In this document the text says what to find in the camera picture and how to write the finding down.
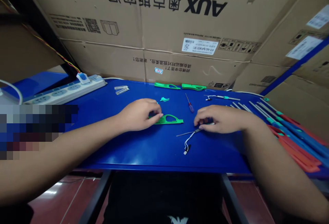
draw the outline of aux logo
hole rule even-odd
[[[217,1],[215,1],[215,0],[212,0],[212,2],[211,2],[211,0],[187,0],[187,1],[188,1],[188,7],[185,9],[184,12],[191,11],[191,13],[200,14],[202,5],[205,2],[207,4],[206,10],[205,10],[205,15],[209,14],[210,7],[212,4],[212,16],[213,17],[217,17],[220,14],[220,12],[224,9],[224,7],[227,5],[227,2],[224,2],[224,4],[217,4]],[[194,5],[197,3],[197,1],[199,1],[199,2],[198,2],[198,6],[196,8],[196,11],[195,11]]]

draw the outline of white label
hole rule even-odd
[[[320,29],[329,21],[329,5],[326,5],[306,25]]]
[[[300,60],[305,55],[307,55],[312,49],[318,46],[323,40],[307,36],[303,41],[301,41],[296,47],[293,48],[286,56]]]
[[[184,38],[182,51],[213,55],[219,42]]]
[[[159,68],[155,68],[154,71],[156,73],[159,73],[159,74],[162,74],[163,73],[163,70],[162,69],[159,69]]]

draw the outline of yellow wire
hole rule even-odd
[[[0,0],[5,6],[6,6],[6,8],[10,11],[10,12],[12,12],[11,11],[11,9],[10,9],[10,7],[3,1],[3,0]],[[36,37],[36,38],[38,38],[40,41],[42,41],[45,45],[47,45],[48,47],[50,47],[53,51],[55,51],[55,53],[56,54],[58,54],[63,60],[65,60],[70,66],[72,66],[72,67],[74,67],[77,71],[78,71],[78,73],[81,73],[81,71],[75,66],[75,65],[73,65],[71,62],[69,62],[67,59],[65,59],[65,57],[64,56],[62,56],[59,52],[57,52],[53,47],[51,47],[45,40],[43,40],[42,38],[40,38],[40,37],[38,37],[37,35],[35,35],[34,33],[32,33],[31,31],[30,31],[30,29],[25,25],[25,24],[23,24],[22,23],[22,25],[28,30],[28,32],[30,32],[34,37]]]

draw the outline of cardboard box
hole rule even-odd
[[[329,46],[309,59],[293,74],[329,88]]]
[[[259,94],[286,70],[288,70],[287,67],[249,63],[236,79],[233,91],[246,91]]]
[[[148,82],[196,84],[210,89],[228,88],[248,63],[188,55],[145,51]]]
[[[94,43],[63,41],[81,70],[90,75],[145,81],[144,51]]]
[[[273,107],[329,142],[329,89],[291,75],[266,97]]]
[[[60,38],[242,62],[295,0],[35,2]]]
[[[329,0],[297,0],[286,17],[253,56],[253,63],[292,66],[296,59],[286,57],[306,36],[324,39],[329,35],[329,15],[314,19],[322,9],[329,9]]]
[[[64,41],[81,70],[106,77],[226,89],[247,63]]]

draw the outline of pixelated area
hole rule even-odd
[[[77,121],[77,105],[0,105],[0,160],[39,151]]]

